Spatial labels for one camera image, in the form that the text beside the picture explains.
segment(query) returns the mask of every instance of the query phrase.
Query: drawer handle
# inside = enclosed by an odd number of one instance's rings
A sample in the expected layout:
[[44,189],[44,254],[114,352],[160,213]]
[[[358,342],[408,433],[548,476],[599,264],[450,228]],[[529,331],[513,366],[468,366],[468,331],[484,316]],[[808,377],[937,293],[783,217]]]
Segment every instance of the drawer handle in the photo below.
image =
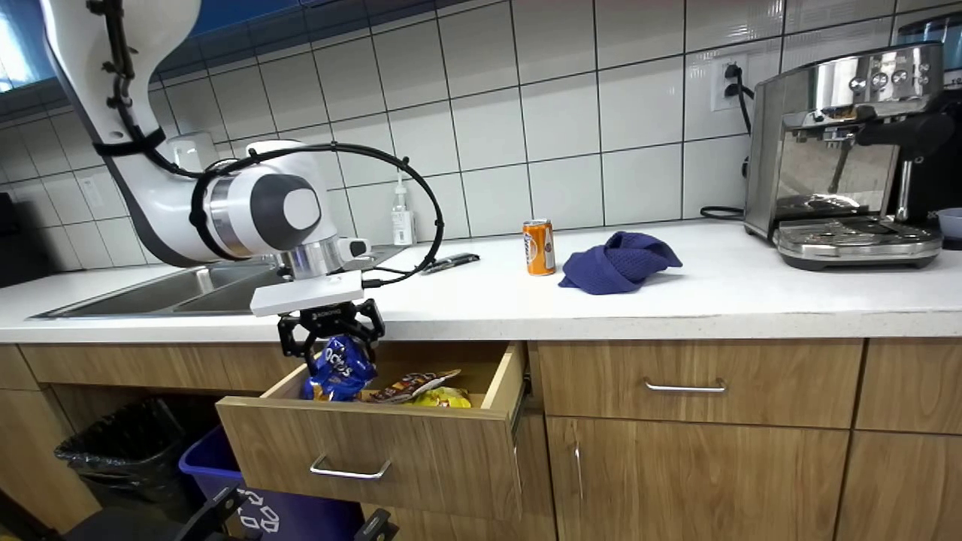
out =
[[330,460],[319,458],[308,472],[319,478],[382,482],[387,470],[392,470],[392,460],[382,464],[382,470],[376,472],[330,470]]
[[643,380],[649,393],[727,393],[725,384],[654,384]]

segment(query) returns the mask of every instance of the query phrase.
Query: kitchen counter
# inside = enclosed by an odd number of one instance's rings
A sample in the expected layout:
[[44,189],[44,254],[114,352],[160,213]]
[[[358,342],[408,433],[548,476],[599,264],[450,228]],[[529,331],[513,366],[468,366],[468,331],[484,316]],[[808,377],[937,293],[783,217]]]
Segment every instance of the kitchen counter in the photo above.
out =
[[[610,231],[557,234],[559,261]],[[520,238],[444,243],[481,264],[373,290],[387,340],[778,340],[778,337],[962,337],[962,251],[894,271],[797,271],[736,222],[643,225],[686,268],[635,293],[593,298],[523,271]],[[425,246],[387,264],[408,268]],[[128,289],[170,268],[59,274],[0,289],[0,342],[272,342],[276,318],[31,318]]]

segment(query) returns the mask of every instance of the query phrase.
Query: espresso machine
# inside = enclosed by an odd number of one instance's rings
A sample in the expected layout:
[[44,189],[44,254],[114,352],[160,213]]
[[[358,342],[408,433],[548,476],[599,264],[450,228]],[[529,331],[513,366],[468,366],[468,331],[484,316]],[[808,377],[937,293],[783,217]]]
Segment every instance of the espresso machine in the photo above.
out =
[[906,43],[754,87],[745,228],[797,268],[929,264],[937,228],[909,222],[911,172],[954,139],[945,52]]

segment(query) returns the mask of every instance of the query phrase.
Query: metal handle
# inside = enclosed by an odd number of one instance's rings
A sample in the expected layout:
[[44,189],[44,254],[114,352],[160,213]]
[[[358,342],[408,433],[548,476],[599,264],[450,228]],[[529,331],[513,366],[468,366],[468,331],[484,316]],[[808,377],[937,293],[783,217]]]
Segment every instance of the metal handle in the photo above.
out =
[[580,470],[580,448],[570,448],[575,470],[578,470],[578,503],[583,503],[583,470]]
[[649,393],[727,393],[727,387],[717,384],[654,384],[654,380],[643,380],[643,387]]
[[319,458],[308,472],[319,478],[382,482],[387,470],[392,470],[392,460],[384,460],[382,470],[376,472],[330,470],[330,460]]

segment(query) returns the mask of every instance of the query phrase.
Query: blue cloth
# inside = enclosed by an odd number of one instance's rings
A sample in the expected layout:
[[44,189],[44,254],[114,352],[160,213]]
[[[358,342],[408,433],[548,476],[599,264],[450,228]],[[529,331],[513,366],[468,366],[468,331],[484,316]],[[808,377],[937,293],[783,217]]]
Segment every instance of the blue cloth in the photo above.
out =
[[604,246],[575,251],[564,261],[564,279],[559,284],[590,293],[637,290],[643,279],[664,268],[681,268],[668,243],[649,234],[615,231]]

